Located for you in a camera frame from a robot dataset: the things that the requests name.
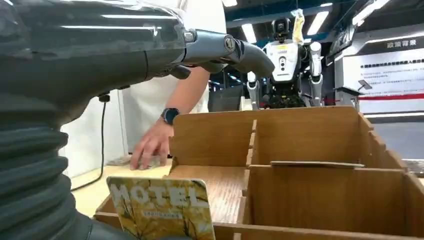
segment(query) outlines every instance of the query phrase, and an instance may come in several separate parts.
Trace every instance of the ceiling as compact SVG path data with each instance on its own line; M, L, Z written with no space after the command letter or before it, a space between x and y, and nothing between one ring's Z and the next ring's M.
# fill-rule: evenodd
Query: ceiling
M353 7L359 9L365 2L366 0L237 0L238 4L236 6L225 7L225 17L229 26L227 33L245 41L246 37L242 28L240 26L233 27L233 22L240 20L248 22L259 17L263 21L255 22L252 25L260 46L262 42L267 42L272 38L271 22L277 19L273 16L290 17L291 23L294 24L294 17L290 15L290 11L301 8L305 12L303 35L307 38L307 31L314 21L316 13L325 10L330 11L330 13L319 29L318 34L312 36L314 41L322 41L341 23L340 20L346 12L352 11ZM333 3L333 5L328 9L320 7L321 4L326 3Z
M368 32L424 23L424 0L391 0L365 19L356 32Z

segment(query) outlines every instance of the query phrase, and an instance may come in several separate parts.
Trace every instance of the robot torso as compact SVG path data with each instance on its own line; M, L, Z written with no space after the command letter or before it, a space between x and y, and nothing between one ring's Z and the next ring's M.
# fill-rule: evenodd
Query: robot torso
M272 73L276 84L294 80L299 63L299 45L274 41L266 46L266 54L275 66Z

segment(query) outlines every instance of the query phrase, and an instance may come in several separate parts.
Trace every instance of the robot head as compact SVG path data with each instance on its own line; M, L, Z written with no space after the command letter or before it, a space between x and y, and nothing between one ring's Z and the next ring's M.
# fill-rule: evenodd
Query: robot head
M275 40L283 42L291 34L290 19L285 17L272 21L272 32Z

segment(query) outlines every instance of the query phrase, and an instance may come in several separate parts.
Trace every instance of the power cord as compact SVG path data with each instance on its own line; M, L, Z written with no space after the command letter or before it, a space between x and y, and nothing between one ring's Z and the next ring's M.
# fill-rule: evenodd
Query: power cord
M81 186L77 186L75 188L72 188L70 190L71 192L85 188L85 187L99 181L103 177L103 167L105 165L105 135L104 135L105 111L106 111L106 103L108 103L111 100L111 96L109 96L108 94L104 94L104 95L99 96L98 100L103 103L103 112L101 113L101 167L100 167L100 175L96 179L94 179L90 182L87 182L87 183L85 183Z

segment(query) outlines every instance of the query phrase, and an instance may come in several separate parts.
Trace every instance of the human hand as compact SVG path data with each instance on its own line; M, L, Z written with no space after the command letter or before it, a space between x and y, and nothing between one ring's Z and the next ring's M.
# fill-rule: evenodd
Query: human hand
M146 169L153 155L159 155L160 165L164 166L170 151L169 137L172 136L174 136L174 128L165 123L162 118L157 120L135 146L130 159L130 169L139 168L140 158L142 169Z

